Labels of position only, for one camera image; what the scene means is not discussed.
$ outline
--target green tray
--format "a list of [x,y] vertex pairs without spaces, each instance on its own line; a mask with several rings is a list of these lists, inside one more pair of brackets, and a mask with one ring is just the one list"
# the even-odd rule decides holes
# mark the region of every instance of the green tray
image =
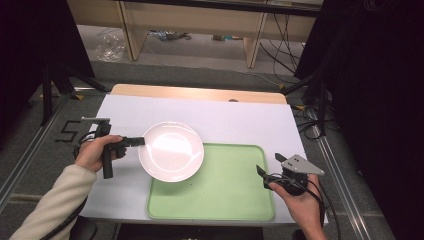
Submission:
[[147,212],[157,219],[267,221],[274,216],[269,190],[256,173],[266,168],[262,148],[203,144],[199,171],[182,182],[152,180]]

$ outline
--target black horizontal bar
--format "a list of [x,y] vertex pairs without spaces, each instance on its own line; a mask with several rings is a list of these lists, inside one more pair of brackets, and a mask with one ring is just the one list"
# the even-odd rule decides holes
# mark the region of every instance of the black horizontal bar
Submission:
[[262,3],[234,2],[234,1],[209,1],[209,0],[124,0],[122,2],[138,2],[161,5],[174,5],[199,8],[225,9],[246,12],[263,12],[275,14],[287,14],[305,17],[318,17],[319,8],[285,7]]

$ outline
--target white plate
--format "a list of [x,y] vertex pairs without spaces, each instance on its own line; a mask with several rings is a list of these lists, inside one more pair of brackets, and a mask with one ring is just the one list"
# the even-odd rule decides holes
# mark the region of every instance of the white plate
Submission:
[[164,182],[179,182],[193,176],[203,162],[199,135],[189,126],[163,122],[144,134],[145,145],[138,148],[143,168]]

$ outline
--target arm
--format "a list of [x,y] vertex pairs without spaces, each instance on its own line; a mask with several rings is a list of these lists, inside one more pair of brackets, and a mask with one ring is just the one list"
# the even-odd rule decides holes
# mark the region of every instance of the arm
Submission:
[[[64,169],[53,188],[43,196],[11,239],[40,239],[68,218],[88,196],[97,179],[96,172],[102,168],[100,156],[103,147],[120,140],[122,138],[119,136],[109,135],[84,144],[74,165]],[[74,223],[69,224],[56,237],[68,239]]]
[[[319,186],[318,176],[310,174],[309,181]],[[320,223],[319,204],[314,197],[307,192],[300,196],[292,196],[276,183],[270,183],[269,187],[283,198],[290,215],[299,224],[308,240],[327,239]],[[308,189],[319,196],[318,190],[311,183],[308,184]]]

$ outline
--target white sleeve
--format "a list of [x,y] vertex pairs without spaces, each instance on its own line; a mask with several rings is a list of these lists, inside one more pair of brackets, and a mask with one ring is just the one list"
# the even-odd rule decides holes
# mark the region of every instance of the white sleeve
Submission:
[[[40,239],[65,221],[88,196],[97,175],[85,168],[66,167],[34,211],[10,239]],[[69,239],[75,221],[59,232],[53,239]]]

